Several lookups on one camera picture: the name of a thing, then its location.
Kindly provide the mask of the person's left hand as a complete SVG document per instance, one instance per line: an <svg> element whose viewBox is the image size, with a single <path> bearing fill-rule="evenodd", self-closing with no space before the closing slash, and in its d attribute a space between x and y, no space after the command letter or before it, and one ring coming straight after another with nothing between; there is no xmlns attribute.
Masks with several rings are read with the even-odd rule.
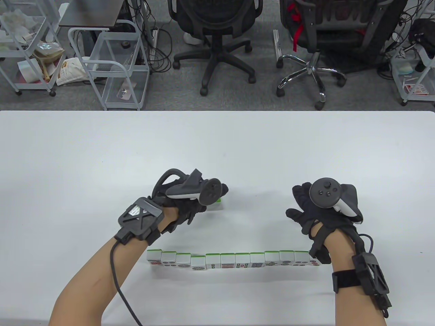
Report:
<svg viewBox="0 0 435 326"><path fill-rule="evenodd" d="M225 196L229 189L217 178L203 179L194 175L179 175L174 181L165 181L175 176L164 174L146 200L141 237L150 241L162 233L172 233L178 225L190 224L197 213L205 212L208 206Z"/></svg>

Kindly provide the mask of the person's right hand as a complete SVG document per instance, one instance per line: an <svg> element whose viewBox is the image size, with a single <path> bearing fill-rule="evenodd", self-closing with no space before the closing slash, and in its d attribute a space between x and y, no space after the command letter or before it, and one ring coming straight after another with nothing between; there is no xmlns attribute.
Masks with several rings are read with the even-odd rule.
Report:
<svg viewBox="0 0 435 326"><path fill-rule="evenodd" d="M353 269L352 257L356 256L360 240L356 227L344 215L333 208L316 206L310 196L311 183L303 183L292 188L299 210L289 208L286 216L301 226L301 232L313 241L309 254L322 264L332 264L334 269Z"/></svg>

